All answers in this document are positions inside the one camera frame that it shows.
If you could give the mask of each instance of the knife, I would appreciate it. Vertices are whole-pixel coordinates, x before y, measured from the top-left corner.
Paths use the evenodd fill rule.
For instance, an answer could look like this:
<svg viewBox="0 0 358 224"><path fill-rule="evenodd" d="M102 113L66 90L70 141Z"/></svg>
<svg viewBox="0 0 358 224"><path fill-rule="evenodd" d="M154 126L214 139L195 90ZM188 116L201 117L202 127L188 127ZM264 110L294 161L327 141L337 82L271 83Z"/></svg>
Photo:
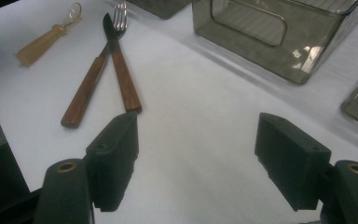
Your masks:
<svg viewBox="0 0 358 224"><path fill-rule="evenodd" d="M118 43L119 36L117 35L117 30L112 23L112 19L110 18L109 13L106 13L106 15L103 17L103 29L111 49L117 81L120 87L121 97L123 98L126 112L136 111L140 113L142 111L141 102L139 100L135 86L133 85L126 61L124 60L123 54L121 52L121 47Z"/></svg>
<svg viewBox="0 0 358 224"><path fill-rule="evenodd" d="M103 68L106 64L106 59L109 56L110 47L106 43L101 54L94 59L88 73L84 77L79 89L77 90L74 99L66 109L62 117L61 125L66 128L77 128L83 115L86 111L87 105L90 102L91 96L100 79Z"/></svg>

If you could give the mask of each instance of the cutlery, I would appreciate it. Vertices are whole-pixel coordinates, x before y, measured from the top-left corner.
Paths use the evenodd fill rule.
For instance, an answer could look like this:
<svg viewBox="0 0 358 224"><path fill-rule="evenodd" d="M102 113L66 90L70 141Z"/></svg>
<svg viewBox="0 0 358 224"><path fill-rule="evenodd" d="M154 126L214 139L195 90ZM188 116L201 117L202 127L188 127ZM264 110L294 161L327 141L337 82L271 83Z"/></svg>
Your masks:
<svg viewBox="0 0 358 224"><path fill-rule="evenodd" d="M141 102L118 42L127 30L127 8L125 3L115 6L113 20L115 23L112 23L109 13L106 13L103 18L103 29L111 49L121 97L123 98L126 112L136 111L140 113L142 111Z"/></svg>
<svg viewBox="0 0 358 224"><path fill-rule="evenodd" d="M109 45L106 44L101 54L94 59L88 73L84 76L71 104L69 104L61 119L61 126L66 128L77 128L79 126L91 96L97 87L109 53L110 48Z"/></svg>
<svg viewBox="0 0 358 224"><path fill-rule="evenodd" d="M124 15L126 15L125 3L115 7L115 14L113 17L115 24L113 24L112 19L110 18L108 13L106 13L106 15L103 17L103 27L107 26L109 27L109 29L112 28L113 31L109 32L114 32L115 39L118 39L124 35L125 29L127 27L127 18ZM114 53L114 49L111 46L112 45L108 41L104 46L101 54L94 59L94 62L89 68L89 71L84 77L82 83L80 84L80 87L78 88L71 104L69 104L65 114L62 117L61 126L66 128L77 128L79 126L87 109L87 106L90 102L91 96L94 93L94 90L98 84L104 65L106 64L107 57L109 53ZM142 107L138 95L136 93L136 89L132 84L130 73L128 72L128 68L122 56L121 61L122 63L120 64L124 64L123 66L125 68L124 71L120 73L122 75L118 80L120 83L120 89L121 94L123 95L123 99L124 96L126 96L124 100L126 111L128 112L133 110L141 112Z"/></svg>
<svg viewBox="0 0 358 224"><path fill-rule="evenodd" d="M45 53L51 45L62 35L66 34L66 27L79 21L81 14L81 5L73 3L69 8L65 20L61 25L55 24L51 30L41 35L36 40L22 48L17 54L17 58L22 64L30 66L33 64L43 53Z"/></svg>

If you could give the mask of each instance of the white table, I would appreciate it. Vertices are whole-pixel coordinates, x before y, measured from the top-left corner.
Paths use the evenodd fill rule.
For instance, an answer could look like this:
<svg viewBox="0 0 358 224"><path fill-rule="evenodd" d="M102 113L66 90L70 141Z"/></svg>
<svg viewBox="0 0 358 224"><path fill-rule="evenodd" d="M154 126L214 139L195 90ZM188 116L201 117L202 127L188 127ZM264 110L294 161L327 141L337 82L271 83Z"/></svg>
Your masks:
<svg viewBox="0 0 358 224"><path fill-rule="evenodd" d="M109 59L78 129L60 120L106 38L108 1L80 0L83 20L34 65L14 54L60 23L73 1L21 0L0 8L0 123L31 190L57 161L85 148L124 113ZM342 101L358 83L358 26L304 86L295 86L196 36L191 6L163 21L128 4L120 39L144 111L140 153L115 213L96 223L298 223L254 154L260 112L292 121L330 148L331 163L358 161L358 124Z"/></svg>

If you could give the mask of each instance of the spoon handle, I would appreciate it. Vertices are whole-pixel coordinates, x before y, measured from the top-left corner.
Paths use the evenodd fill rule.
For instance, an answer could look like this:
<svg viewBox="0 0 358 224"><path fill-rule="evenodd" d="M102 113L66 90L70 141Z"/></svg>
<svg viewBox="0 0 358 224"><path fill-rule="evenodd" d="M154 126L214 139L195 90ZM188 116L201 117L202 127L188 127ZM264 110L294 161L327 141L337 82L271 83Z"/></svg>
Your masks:
<svg viewBox="0 0 358 224"><path fill-rule="evenodd" d="M124 56L121 52L121 47L117 39L114 40L112 58L126 112L136 111L140 113L142 111L141 101L139 100L138 93L133 85L130 71L127 67L126 61L124 60Z"/></svg>
<svg viewBox="0 0 358 224"><path fill-rule="evenodd" d="M42 56L60 36L65 34L66 28L62 25L55 24L51 27L50 31L22 48L16 56L22 64L30 66Z"/></svg>
<svg viewBox="0 0 358 224"><path fill-rule="evenodd" d="M106 57L100 56L95 58L88 73L80 84L74 99L72 99L71 104L69 104L62 117L61 125L63 127L77 128L79 126L105 64Z"/></svg>

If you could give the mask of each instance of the black plastic part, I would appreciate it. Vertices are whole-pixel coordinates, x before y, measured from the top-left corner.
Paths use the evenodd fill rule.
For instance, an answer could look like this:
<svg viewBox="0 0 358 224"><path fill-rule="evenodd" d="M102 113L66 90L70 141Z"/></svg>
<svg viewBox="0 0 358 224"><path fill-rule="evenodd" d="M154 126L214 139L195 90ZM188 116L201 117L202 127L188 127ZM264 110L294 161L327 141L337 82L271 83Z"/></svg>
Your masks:
<svg viewBox="0 0 358 224"><path fill-rule="evenodd" d="M338 161L334 192L347 223L358 224L358 162Z"/></svg>
<svg viewBox="0 0 358 224"><path fill-rule="evenodd" d="M41 189L0 206L0 223L31 224L34 220Z"/></svg>
<svg viewBox="0 0 358 224"><path fill-rule="evenodd" d="M278 116L261 113L255 155L292 208L316 209L331 151Z"/></svg>
<svg viewBox="0 0 358 224"><path fill-rule="evenodd" d="M137 113L115 117L87 147L94 206L103 212L118 209L138 158Z"/></svg>
<svg viewBox="0 0 358 224"><path fill-rule="evenodd" d="M60 161L46 172L34 224L94 223L86 164Z"/></svg>
<svg viewBox="0 0 358 224"><path fill-rule="evenodd" d="M321 222L323 224L347 224L344 215L339 207L330 209L327 206L323 206L321 212Z"/></svg>
<svg viewBox="0 0 358 224"><path fill-rule="evenodd" d="M0 206L29 193L10 146L3 144L0 146Z"/></svg>

